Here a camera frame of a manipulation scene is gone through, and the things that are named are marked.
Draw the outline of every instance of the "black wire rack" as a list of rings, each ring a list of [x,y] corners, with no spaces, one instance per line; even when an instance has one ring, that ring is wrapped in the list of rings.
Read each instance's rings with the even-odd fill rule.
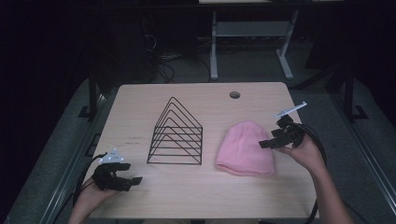
[[[155,124],[147,163],[202,164],[203,127],[175,97]]]

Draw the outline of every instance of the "human hand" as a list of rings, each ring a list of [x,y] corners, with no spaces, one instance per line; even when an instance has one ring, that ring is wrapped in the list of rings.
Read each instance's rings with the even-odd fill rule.
[[[291,156],[310,173],[326,169],[317,145],[315,145],[314,141],[308,134],[304,135],[303,142],[299,146],[295,148],[282,147],[278,148],[277,151]]]
[[[81,193],[69,218],[69,224],[85,223],[85,220],[96,208],[106,199],[118,193],[119,191],[114,189],[100,190],[93,179],[89,178],[81,187]]]

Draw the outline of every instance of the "table top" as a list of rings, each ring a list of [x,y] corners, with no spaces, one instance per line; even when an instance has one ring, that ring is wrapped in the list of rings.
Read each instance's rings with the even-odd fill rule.
[[[240,93],[238,99],[230,92]],[[203,126],[202,165],[147,163],[154,127],[171,97]],[[309,173],[274,151],[276,175],[237,176],[215,167],[227,130],[253,120],[272,138],[274,114],[294,106],[283,83],[148,84],[120,87],[95,155],[116,148],[131,163],[120,177],[143,176],[139,186],[106,201],[92,217],[308,217],[316,199]],[[290,116],[300,122],[297,112]],[[94,162],[87,176],[98,163]]]

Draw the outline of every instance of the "grommet hole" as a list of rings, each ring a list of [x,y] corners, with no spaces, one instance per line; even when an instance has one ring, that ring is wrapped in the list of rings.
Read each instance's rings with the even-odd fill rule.
[[[232,91],[230,92],[230,97],[233,99],[238,99],[239,97],[241,97],[241,93],[239,93],[238,91]]]

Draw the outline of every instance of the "pink hat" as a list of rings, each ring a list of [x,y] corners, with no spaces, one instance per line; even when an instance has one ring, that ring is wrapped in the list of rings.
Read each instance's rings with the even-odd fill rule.
[[[224,137],[216,167],[233,175],[274,175],[273,152],[259,144],[267,139],[264,128],[253,121],[235,124]]]

